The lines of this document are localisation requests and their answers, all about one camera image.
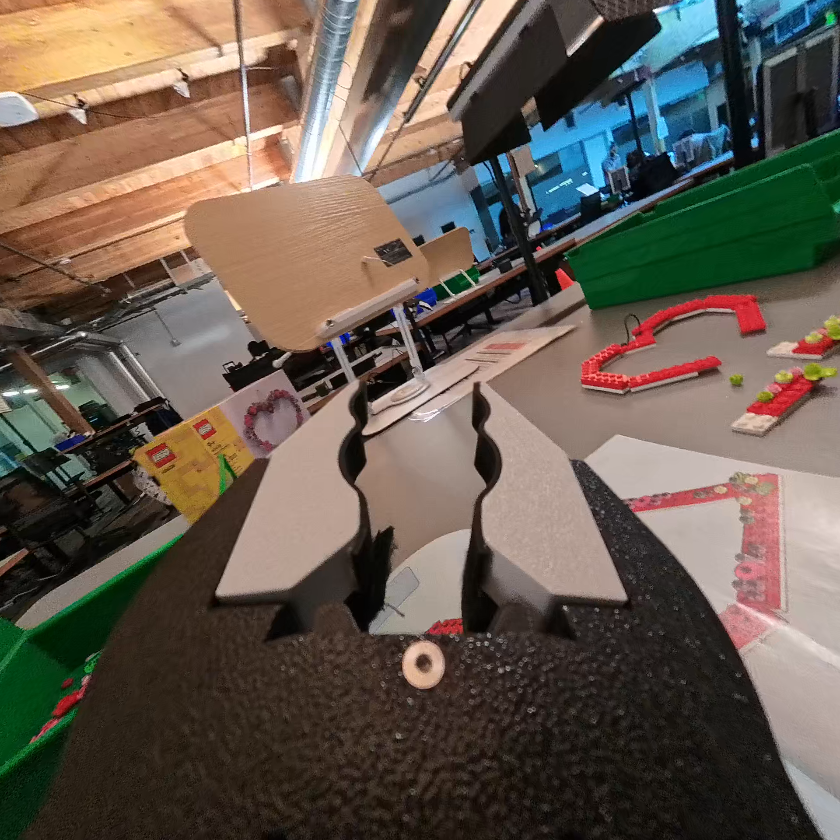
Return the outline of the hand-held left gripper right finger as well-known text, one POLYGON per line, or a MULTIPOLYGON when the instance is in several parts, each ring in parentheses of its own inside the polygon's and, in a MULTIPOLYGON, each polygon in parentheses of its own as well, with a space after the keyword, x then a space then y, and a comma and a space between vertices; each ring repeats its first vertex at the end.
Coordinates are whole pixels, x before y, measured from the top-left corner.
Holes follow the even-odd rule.
POLYGON ((624 607, 628 595, 562 447, 486 383, 471 397, 476 499, 462 578, 465 625, 510 604, 550 621, 565 606, 624 607))

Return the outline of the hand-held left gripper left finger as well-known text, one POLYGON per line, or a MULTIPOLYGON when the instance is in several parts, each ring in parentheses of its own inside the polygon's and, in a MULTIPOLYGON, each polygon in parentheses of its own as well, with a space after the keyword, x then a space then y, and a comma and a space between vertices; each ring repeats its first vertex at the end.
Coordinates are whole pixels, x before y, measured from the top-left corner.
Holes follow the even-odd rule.
POLYGON ((325 605, 371 625, 385 603, 393 526, 375 531, 358 485, 366 467, 366 386, 345 386, 280 444, 214 592, 219 606, 277 606, 312 625, 325 605))

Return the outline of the red lego strip with flowers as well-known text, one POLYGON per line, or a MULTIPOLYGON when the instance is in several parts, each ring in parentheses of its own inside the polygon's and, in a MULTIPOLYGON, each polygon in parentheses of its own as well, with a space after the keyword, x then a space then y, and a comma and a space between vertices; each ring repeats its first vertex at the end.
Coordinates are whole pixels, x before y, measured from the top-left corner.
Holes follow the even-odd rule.
POLYGON ((766 435, 806 404, 825 380, 836 376, 836 368, 815 361, 779 371, 730 425, 731 431, 753 437, 766 435))

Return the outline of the yellow lego box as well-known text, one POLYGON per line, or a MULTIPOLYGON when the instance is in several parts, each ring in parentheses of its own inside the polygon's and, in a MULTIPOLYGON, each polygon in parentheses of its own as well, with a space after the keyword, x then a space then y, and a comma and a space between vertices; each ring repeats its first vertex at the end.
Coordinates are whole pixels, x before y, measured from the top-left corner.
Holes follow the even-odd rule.
POLYGON ((194 524, 233 482, 310 415, 283 371, 156 435, 133 455, 169 504, 194 524))

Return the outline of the lego instruction booklet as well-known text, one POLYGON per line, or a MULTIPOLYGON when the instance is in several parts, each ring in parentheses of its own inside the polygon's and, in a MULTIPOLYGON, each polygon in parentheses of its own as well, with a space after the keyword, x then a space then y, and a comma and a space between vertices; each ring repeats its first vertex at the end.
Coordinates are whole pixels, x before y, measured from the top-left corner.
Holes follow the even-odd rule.
POLYGON ((585 461, 714 607, 794 787, 838 838, 838 478, 625 436, 585 461))

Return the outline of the pile of red lego pieces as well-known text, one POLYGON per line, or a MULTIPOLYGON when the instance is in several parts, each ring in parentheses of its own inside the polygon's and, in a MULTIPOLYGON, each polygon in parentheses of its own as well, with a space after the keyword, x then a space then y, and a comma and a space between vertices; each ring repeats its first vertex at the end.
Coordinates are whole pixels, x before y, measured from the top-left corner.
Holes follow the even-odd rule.
POLYGON ((28 743, 33 744, 38 740, 43 739, 47 733, 59 726, 65 718, 75 711, 84 698, 89 684, 91 682, 92 674, 98 664, 101 656, 101 651, 90 654, 77 673, 66 678, 60 686, 60 695, 53 710, 49 713, 47 720, 43 723, 40 729, 34 734, 28 743))

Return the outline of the short red lego strip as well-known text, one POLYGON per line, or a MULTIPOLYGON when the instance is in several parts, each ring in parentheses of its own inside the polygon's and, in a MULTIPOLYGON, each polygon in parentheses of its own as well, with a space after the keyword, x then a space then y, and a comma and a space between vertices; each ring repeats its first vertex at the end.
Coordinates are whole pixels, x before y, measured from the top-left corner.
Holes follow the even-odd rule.
POLYGON ((824 361, 839 352, 839 316, 832 315, 823 325, 797 341, 783 341, 766 351, 774 359, 824 361))

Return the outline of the green bin with lego pieces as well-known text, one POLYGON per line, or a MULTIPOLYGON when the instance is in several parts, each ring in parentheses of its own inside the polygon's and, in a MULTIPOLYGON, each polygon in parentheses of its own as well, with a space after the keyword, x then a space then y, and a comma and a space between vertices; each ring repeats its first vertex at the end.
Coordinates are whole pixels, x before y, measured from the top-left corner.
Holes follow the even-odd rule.
POLYGON ((102 651, 113 628, 179 537, 116 574, 39 625, 1 621, 1 838, 18 838, 42 805, 77 709, 47 735, 61 683, 102 651))

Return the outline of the white paper sheet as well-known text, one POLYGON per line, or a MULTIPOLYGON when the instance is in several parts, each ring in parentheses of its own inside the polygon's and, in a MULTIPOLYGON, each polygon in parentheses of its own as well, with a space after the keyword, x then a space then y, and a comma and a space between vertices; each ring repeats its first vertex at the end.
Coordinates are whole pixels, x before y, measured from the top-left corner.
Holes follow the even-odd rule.
POLYGON ((371 438, 410 418, 426 422, 575 329, 573 324, 492 333, 423 373, 427 388, 404 402, 385 395, 371 404, 363 435, 371 438))

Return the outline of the small green bin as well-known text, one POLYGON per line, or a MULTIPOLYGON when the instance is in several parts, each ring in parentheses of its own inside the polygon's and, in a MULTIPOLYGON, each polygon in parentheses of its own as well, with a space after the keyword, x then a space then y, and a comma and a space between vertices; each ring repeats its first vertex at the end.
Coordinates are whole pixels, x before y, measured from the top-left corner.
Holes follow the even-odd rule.
POLYGON ((468 291, 472 291, 479 284, 480 272, 476 266, 472 266, 469 269, 459 270, 451 276, 442 279, 432 287, 432 291, 435 294, 436 301, 446 301, 468 291))

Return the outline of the large green plastic bin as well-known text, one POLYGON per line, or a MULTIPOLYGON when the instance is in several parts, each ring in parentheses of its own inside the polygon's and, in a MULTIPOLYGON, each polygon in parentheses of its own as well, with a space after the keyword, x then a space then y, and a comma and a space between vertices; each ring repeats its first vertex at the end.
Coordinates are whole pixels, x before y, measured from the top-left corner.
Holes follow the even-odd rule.
POLYGON ((838 243, 835 130, 630 216, 568 260, 602 309, 808 270, 838 243))

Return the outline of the hanging ceiling light panel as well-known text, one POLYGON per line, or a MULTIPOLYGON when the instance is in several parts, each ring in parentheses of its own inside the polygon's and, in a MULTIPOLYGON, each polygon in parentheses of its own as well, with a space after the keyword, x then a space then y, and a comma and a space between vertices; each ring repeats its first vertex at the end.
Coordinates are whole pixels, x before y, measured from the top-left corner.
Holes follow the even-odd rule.
POLYGON ((652 1, 516 2, 447 101, 467 165, 530 141, 534 100, 544 130, 601 86, 661 30, 652 1))

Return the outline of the white ceiling access point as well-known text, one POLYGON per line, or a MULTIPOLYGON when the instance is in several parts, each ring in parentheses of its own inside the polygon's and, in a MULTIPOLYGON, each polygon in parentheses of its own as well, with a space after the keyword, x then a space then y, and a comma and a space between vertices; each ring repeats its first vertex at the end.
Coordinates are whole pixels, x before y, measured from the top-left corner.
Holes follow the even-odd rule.
POLYGON ((18 128, 40 119, 37 108, 15 91, 1 91, 0 126, 2 129, 18 128))

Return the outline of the red lego heart frame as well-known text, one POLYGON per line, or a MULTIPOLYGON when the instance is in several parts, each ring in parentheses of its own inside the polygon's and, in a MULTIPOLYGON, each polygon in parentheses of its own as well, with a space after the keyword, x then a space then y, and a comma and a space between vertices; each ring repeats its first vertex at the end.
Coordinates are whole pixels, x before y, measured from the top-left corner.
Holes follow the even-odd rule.
POLYGON ((608 370, 616 360, 653 348, 660 332, 678 322, 707 314, 732 315, 743 337, 763 333, 767 329, 763 312, 754 295, 710 295, 689 300, 656 311, 643 321, 636 320, 633 329, 629 328, 629 318, 625 318, 625 341, 609 344, 581 363, 581 386, 586 391, 624 396, 693 380, 719 370, 721 360, 714 355, 635 375, 608 370))

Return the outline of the silver ventilation duct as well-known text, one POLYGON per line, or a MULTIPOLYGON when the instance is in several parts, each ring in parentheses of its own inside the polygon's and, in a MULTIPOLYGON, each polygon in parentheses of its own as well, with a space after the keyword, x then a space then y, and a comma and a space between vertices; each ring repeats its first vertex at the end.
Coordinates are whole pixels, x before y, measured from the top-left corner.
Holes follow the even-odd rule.
POLYGON ((318 3, 291 177, 295 183, 319 179, 326 168, 339 127, 340 81, 361 5, 361 1, 318 3))

